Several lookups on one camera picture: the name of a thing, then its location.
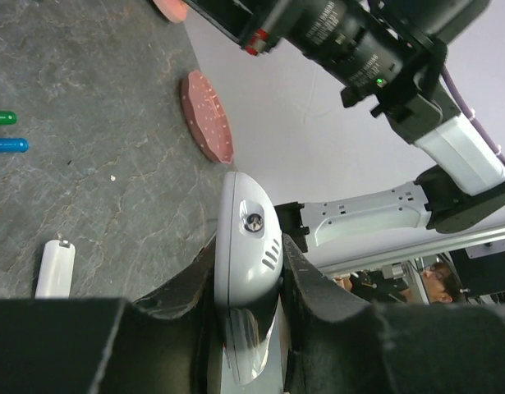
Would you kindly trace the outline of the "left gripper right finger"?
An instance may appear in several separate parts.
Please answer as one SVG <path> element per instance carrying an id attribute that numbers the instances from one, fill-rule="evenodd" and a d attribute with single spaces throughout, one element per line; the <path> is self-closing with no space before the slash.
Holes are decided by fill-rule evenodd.
<path id="1" fill-rule="evenodd" d="M 282 238 L 290 393 L 505 393 L 505 305 L 370 303 Z"/>

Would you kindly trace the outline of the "white battery cover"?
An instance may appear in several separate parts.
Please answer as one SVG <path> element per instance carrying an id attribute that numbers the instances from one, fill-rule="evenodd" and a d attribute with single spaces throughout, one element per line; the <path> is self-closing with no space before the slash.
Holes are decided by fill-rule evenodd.
<path id="1" fill-rule="evenodd" d="M 34 297 L 68 298 L 75 257 L 76 247 L 69 240 L 48 241 L 44 246 Z"/>

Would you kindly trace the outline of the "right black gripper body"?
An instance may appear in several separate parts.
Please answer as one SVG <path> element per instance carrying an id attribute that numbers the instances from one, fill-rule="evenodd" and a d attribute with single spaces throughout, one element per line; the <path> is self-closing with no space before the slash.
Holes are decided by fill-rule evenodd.
<path id="1" fill-rule="evenodd" d="M 282 39 L 284 1 L 187 0 L 186 4 L 251 56 Z"/>

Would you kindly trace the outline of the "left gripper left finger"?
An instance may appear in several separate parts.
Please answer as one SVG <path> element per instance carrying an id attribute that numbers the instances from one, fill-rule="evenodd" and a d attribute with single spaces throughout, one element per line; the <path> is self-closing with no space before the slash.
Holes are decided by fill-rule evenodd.
<path id="1" fill-rule="evenodd" d="M 214 257 L 135 301 L 0 299 L 0 393 L 215 393 Z"/>

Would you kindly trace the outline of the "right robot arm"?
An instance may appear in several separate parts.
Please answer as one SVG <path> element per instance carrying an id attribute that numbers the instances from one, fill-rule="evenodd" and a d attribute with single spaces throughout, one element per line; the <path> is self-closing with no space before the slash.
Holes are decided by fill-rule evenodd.
<path id="1" fill-rule="evenodd" d="M 236 168 L 275 204 L 379 192 L 432 166 L 385 119 L 370 115 L 373 99 L 344 108 L 341 84 L 292 45 L 252 57 L 195 12 L 185 27 L 227 114 Z M 505 1 L 491 2 L 451 44 L 447 66 L 505 155 Z"/>

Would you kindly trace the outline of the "white remote control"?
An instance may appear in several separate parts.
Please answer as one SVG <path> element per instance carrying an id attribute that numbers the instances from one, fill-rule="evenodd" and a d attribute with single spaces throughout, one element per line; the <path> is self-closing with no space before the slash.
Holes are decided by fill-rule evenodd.
<path id="1" fill-rule="evenodd" d="M 224 177 L 215 241 L 214 303 L 233 378 L 245 386 L 268 361 L 283 254 L 275 208 L 244 172 Z"/>

